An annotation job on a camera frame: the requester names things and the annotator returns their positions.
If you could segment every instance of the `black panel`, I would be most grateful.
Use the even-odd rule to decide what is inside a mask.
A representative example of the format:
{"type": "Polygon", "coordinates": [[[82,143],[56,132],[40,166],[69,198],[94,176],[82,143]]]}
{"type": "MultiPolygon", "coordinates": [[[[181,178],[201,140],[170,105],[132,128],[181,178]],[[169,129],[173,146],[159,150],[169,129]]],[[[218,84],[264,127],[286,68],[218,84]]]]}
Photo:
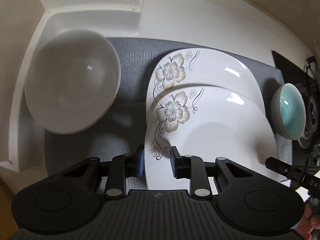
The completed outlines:
{"type": "Polygon", "coordinates": [[[294,231],[278,236],[253,236],[241,232],[221,219],[211,202],[192,199],[186,190],[131,190],[124,199],[108,201],[92,222],[76,231],[41,236],[23,229],[12,238],[27,239],[299,240],[301,237],[294,231]]]}
{"type": "Polygon", "coordinates": [[[280,69],[282,72],[284,83],[291,83],[294,85],[301,83],[306,85],[305,73],[299,67],[275,51],[272,51],[272,56],[276,68],[280,69]]]}

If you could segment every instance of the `white bowl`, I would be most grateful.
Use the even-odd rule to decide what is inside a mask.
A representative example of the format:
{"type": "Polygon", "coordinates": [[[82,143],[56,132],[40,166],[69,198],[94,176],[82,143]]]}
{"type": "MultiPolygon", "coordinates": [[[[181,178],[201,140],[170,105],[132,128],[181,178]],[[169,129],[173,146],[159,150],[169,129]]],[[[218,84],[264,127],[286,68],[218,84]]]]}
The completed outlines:
{"type": "Polygon", "coordinates": [[[45,129],[74,133],[110,108],[120,78],[119,56],[106,38],[91,31],[65,32],[33,58],[25,83],[26,102],[45,129]]]}

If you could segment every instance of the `ceramic bowl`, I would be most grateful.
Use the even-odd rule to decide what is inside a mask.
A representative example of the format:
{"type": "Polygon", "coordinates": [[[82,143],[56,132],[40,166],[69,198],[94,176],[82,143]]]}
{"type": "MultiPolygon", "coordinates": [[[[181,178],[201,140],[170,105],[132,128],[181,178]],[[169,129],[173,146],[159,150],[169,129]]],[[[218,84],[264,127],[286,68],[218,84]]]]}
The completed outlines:
{"type": "Polygon", "coordinates": [[[91,31],[69,31],[33,58],[25,82],[28,109],[46,130],[69,134],[95,123],[112,105],[121,66],[112,44],[91,31]]]}
{"type": "Polygon", "coordinates": [[[299,139],[306,126],[306,109],[299,90],[287,83],[274,93],[271,120],[276,132],[291,140],[299,139]]]}

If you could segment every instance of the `floral plate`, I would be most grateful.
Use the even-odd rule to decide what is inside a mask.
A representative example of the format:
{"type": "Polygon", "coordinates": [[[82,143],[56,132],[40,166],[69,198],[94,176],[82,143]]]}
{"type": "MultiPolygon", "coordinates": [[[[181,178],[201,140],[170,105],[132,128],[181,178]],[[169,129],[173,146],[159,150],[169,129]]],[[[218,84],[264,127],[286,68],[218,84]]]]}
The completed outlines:
{"type": "Polygon", "coordinates": [[[146,100],[147,122],[163,96],[197,85],[230,89],[251,99],[265,114],[258,83],[243,63],[214,49],[180,49],[163,57],[151,75],[146,100]]]}
{"type": "Polygon", "coordinates": [[[189,180],[173,177],[170,146],[176,146],[181,155],[196,155],[206,162],[226,157],[279,179],[264,165],[268,157],[278,158],[267,118],[249,98],[231,90],[188,87],[160,99],[150,115],[144,144],[148,189],[189,189],[189,180]]]}

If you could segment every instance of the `human hand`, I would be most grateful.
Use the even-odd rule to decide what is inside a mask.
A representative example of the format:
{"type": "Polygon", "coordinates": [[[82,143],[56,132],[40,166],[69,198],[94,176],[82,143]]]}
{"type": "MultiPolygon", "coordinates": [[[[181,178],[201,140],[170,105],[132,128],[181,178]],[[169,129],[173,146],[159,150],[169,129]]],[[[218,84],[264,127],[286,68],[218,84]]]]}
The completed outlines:
{"type": "Polygon", "coordinates": [[[312,207],[310,203],[305,205],[303,218],[301,219],[296,232],[305,240],[311,240],[311,232],[313,229],[320,229],[320,216],[312,215],[312,207]]]}

